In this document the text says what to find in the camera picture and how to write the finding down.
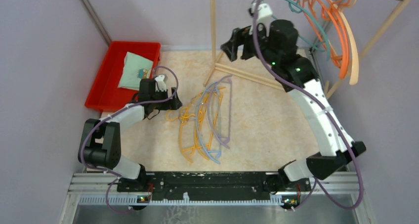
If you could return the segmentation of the light blue plastic hanger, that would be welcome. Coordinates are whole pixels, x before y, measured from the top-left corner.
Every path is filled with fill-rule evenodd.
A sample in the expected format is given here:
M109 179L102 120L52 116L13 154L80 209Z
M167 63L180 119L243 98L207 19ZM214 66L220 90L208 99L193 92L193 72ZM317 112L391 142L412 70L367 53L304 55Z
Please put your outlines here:
M212 97L211 97L211 105L212 105L212 108L210 109L211 110L211 116L212 117L214 117L215 116L215 114L216 114L216 110L217 110L217 98L216 98L216 96L215 95L213 95ZM209 125L208 125L208 119L207 119L207 117L205 117L204 118L204 121L203 121L203 125L202 125L202 130L201 130L201 135L202 135L202 141L204 142L204 143L208 143L208 141L209 141L209 136L210 136L210 133L211 133L211 130L210 130L210 128L209 128ZM218 144L218 141L215 139L215 138L213 138L212 139L212 144L211 144L211 147L210 147L210 149L211 150L217 150L218 149L218 146L219 146L219 144ZM212 161L212 162L214 162L215 164L217 164L217 165L219 165L220 164L220 160L219 160L219 158L221 157L216 157L216 154L214 154L214 153L212 153L211 154L211 156L213 157L213 158L215 158L215 162L214 161L212 161L212 160L209 160L209 161Z

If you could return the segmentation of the teal plastic hanger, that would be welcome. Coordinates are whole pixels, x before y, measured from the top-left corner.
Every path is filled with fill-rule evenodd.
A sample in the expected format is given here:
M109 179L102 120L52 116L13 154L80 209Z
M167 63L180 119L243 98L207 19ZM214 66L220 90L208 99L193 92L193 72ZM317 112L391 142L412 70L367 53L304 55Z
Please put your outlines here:
M309 44L313 49L324 52L326 54L326 59L331 60L331 52L332 47L331 44L328 41L328 35L324 28L321 26L320 22L314 17L312 13L310 13L307 9L305 9L303 6L299 5L300 0L283 0L288 3L288 8L291 12L295 14L301 14L303 13L304 16L308 17L309 23L313 23L314 29L319 30L320 34L322 35L320 41L318 43L310 43L306 38L299 36L303 41L305 41L307 44Z

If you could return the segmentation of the orange plastic hanger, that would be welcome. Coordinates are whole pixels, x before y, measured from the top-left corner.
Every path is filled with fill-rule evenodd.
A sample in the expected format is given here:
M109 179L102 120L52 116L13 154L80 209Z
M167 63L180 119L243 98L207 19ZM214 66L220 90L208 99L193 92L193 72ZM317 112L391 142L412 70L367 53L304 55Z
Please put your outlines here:
M319 44L326 50L332 63L340 69L340 73L345 75L352 63L352 57L357 55L357 49L343 11L352 7L356 0L294 0L294 2L308 10L309 13L304 13L304 16L315 32ZM334 27L339 39L340 52L336 51L327 35L321 33L321 28L315 25L320 19L331 23Z
M343 21L339 16L336 8L334 7L334 2L336 0L304 0L305 3L308 4L309 11L314 15L317 19L316 11L314 10L314 6L318 4L320 6L320 17L328 23L332 23L334 26L337 36L340 43L340 52L336 52L332 43L329 41L332 47L331 52L331 60L334 66L339 69L338 77L340 79L344 79L346 77L348 71L348 65L350 61L350 47L349 47L349 39L346 35L346 30L343 25ZM318 39L321 39L319 31L316 31L316 35Z

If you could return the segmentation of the beige plastic hanger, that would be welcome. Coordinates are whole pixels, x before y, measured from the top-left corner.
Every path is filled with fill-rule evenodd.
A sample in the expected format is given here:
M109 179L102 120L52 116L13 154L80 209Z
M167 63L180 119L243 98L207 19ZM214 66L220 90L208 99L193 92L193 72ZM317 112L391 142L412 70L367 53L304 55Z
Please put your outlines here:
M347 21L345 15L343 14L343 11L346 8L351 8L357 0L347 0L344 2L343 0L336 0L334 2L334 7L337 9L339 16L343 20L343 25L346 30L346 35L349 39L349 47L350 47L350 61L349 61L349 67L347 71L347 76L349 76L349 84L351 86L358 83L359 79L359 54L358 49L356 45L356 41L352 32L352 29L349 25L349 22Z

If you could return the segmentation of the lilac plastic hanger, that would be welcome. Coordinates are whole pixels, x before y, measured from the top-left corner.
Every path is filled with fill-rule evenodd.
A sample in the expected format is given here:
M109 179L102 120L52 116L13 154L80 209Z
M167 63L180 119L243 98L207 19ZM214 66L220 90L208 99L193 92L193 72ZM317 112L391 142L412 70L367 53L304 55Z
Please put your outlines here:
M209 86L207 86L205 88L205 90L198 95L199 99L197 100L197 105L196 105L196 119L195 119L195 127L196 127L196 131L197 131L197 136L198 136L198 141L202 147L202 149L204 150L204 152L206 153L206 155L208 157L212 157L211 154L214 153L216 154L216 157L220 157L221 156L221 148L225 147L227 149L229 149L230 147L228 146L228 143L230 141L230 135L231 135L231 109L232 109L232 80L231 80L231 75L222 77L220 80L210 84ZM230 97L229 97L229 109L228 109L228 134L227 136L222 136L221 135L221 112L220 112L220 108L221 108L221 103L222 103L222 92L220 91L221 88L218 87L218 84L229 84L230 85ZM216 110L216 114L214 117L211 116L211 97L215 95L217 98L217 110ZM202 120L204 117L207 117L208 119L208 125L209 128L211 130L211 135L213 138L215 138L218 141L218 149L217 150L211 150L210 149L210 145L212 144L212 142L210 141L208 143L208 145L205 145L204 142L202 141L201 135L198 132L199 131L199 121Z

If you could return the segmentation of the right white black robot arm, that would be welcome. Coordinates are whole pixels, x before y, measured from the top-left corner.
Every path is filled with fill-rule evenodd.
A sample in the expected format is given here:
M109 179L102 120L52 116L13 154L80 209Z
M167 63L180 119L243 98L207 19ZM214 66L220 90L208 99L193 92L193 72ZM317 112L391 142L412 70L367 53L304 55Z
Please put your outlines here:
M366 151L361 141L355 141L341 126L330 106L312 62L297 52L299 33L288 20L275 20L269 27L258 24L235 28L221 50L230 61L258 58L275 77L284 91L300 107L312 129L319 151L302 160L294 160L278 170L278 184L292 190L298 180L324 180Z

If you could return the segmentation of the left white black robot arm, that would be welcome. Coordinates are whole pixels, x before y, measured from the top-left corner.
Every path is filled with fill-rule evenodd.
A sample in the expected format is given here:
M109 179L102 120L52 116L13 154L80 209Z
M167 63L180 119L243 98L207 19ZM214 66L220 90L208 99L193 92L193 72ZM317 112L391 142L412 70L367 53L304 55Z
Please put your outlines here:
M169 93L166 80L164 74L142 79L138 92L122 109L100 119L86 120L78 161L87 168L109 172L128 181L134 190L143 191L148 185L145 167L122 155L121 135L154 111L178 110L182 106L177 89L172 87Z

